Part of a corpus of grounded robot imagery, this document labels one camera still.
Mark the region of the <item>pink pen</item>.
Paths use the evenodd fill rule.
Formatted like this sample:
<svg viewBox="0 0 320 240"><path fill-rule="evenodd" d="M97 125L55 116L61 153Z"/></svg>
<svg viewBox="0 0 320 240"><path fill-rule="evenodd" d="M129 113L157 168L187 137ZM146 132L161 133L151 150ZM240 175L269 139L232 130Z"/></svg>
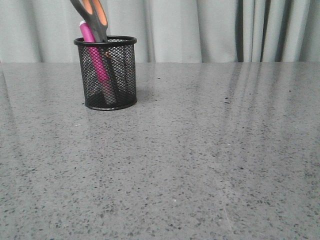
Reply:
<svg viewBox="0 0 320 240"><path fill-rule="evenodd" d="M90 26L83 20L79 24L80 31L82 33L83 39L87 43L95 43L95 37L91 31ZM116 97L114 93L113 86L110 82L110 76L105 68L102 60L102 56L97 47L89 47L89 54L93 62L98 80L101 84L102 93L107 105L114 104L116 102Z"/></svg>

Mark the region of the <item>grey orange scissors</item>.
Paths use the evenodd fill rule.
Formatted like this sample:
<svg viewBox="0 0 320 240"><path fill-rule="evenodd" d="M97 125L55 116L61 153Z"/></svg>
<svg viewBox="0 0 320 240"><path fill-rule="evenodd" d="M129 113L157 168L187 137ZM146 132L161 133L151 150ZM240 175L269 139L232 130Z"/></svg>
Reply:
<svg viewBox="0 0 320 240"><path fill-rule="evenodd" d="M93 36L95 38L95 43L107 43L108 42L108 38L107 38L108 20L101 2L99 0L72 0L71 4L76 9L76 11L80 14L83 20L89 25L93 33ZM102 57L104 67L108 72L110 83L113 86L113 90L116 98L114 84L113 84L113 81L111 80L110 73L108 71L106 63L104 62L104 58L101 52L100 52L100 55Z"/></svg>

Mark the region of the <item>black mesh pen holder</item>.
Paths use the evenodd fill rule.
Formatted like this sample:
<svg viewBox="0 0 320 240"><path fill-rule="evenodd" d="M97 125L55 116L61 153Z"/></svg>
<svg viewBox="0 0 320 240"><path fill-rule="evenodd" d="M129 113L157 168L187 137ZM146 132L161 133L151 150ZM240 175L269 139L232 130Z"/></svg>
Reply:
<svg viewBox="0 0 320 240"><path fill-rule="evenodd" d="M86 107L99 111L128 108L137 102L136 61L132 36L110 35L107 43L89 43L77 38L73 42L78 48L80 70ZM114 104L107 104L100 81L92 62L89 47L97 47L106 63L116 95Z"/></svg>

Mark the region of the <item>grey curtain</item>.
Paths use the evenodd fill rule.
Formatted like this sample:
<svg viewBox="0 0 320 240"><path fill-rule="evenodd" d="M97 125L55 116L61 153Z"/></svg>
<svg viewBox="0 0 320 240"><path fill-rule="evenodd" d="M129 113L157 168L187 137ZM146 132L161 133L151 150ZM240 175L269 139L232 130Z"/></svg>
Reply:
<svg viewBox="0 0 320 240"><path fill-rule="evenodd" d="M317 0L103 0L108 34L137 38L137 62L318 62ZM0 60L76 62L68 0L3 0Z"/></svg>

